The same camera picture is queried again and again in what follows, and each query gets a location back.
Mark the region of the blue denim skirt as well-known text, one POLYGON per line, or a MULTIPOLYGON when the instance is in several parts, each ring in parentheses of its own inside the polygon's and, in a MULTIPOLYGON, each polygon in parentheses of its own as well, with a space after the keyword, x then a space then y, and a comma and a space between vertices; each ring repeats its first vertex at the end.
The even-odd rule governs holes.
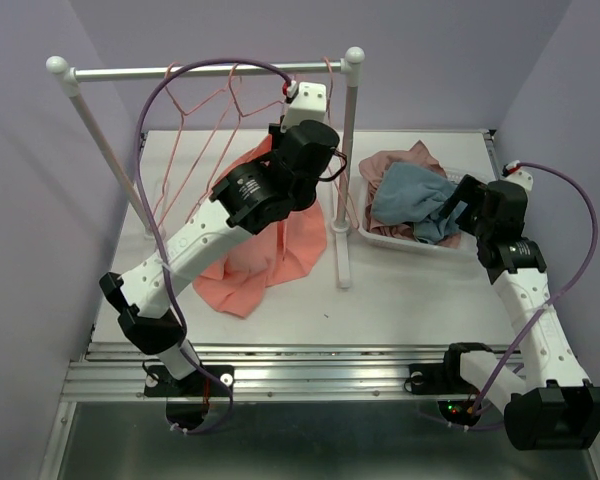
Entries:
POLYGON ((448 218, 439 212, 456 185, 442 170, 396 162, 367 200, 367 230, 386 237, 455 248, 460 239, 457 206, 448 218))

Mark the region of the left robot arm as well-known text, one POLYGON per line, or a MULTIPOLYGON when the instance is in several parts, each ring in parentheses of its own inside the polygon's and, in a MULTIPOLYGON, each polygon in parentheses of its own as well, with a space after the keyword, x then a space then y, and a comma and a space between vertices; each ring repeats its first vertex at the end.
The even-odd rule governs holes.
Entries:
POLYGON ((339 142, 330 126, 301 121, 275 136, 270 151, 222 177, 184 226, 168 240, 155 239, 149 258, 100 279, 124 336, 163 363, 179 393, 195 392, 206 371, 186 338, 177 296, 232 248, 311 207, 339 142))

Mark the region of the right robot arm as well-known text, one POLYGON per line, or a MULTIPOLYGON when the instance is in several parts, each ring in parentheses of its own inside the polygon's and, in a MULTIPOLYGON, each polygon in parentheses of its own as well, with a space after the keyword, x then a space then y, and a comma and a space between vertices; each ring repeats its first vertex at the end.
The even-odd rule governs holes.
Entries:
POLYGON ((479 263, 509 316, 515 338, 501 355, 476 342, 451 344, 439 363, 413 363, 403 388, 437 395, 443 424, 488 431, 490 411, 509 442, 525 450, 585 450, 600 433, 600 386, 590 380, 562 329, 538 244, 523 235, 533 179, 513 169, 483 183, 466 175, 441 214, 472 235, 479 263))

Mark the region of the coral pink skirt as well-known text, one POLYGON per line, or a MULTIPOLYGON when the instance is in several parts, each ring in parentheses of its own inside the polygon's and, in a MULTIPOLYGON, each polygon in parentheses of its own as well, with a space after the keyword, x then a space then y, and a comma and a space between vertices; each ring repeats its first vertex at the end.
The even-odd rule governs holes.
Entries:
POLYGON ((268 288, 311 272, 327 246, 319 202, 267 226, 213 262, 192 283, 198 296, 220 313, 246 318, 268 288))

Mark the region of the dusty pink ruffled skirt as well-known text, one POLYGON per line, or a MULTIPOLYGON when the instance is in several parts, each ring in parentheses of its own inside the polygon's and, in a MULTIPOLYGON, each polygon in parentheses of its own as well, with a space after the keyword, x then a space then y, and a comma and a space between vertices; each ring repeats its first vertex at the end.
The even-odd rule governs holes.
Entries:
POLYGON ((359 163, 367 184, 364 229, 382 237, 456 249, 461 234, 456 219, 440 210, 456 184, 421 141, 408 150, 379 151, 359 163))

